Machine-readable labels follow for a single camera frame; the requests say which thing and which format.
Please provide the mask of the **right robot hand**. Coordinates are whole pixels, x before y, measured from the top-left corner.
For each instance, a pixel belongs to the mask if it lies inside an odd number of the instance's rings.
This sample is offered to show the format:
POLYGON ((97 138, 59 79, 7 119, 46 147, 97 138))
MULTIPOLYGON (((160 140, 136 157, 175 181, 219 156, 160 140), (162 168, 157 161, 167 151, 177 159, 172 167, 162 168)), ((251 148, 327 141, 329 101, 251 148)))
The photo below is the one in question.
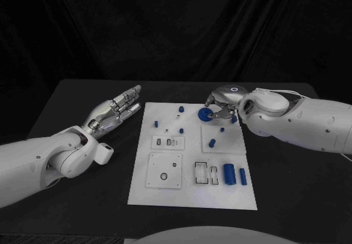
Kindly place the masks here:
POLYGON ((231 119, 235 116, 235 110, 239 107, 239 103, 248 94, 248 90, 238 85, 224 85, 216 88, 205 102, 205 107, 215 104, 221 110, 208 115, 212 119, 231 119))

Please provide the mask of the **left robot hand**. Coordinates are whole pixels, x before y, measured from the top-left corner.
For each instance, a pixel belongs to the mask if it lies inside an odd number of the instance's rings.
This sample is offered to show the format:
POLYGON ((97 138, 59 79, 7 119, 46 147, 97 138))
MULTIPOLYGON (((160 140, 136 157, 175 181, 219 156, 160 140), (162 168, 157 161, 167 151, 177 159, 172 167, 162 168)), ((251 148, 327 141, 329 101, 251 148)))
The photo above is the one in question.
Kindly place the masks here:
POLYGON ((140 91, 141 86, 137 85, 92 109, 81 127, 97 140, 104 137, 140 110, 141 105, 136 103, 140 91))

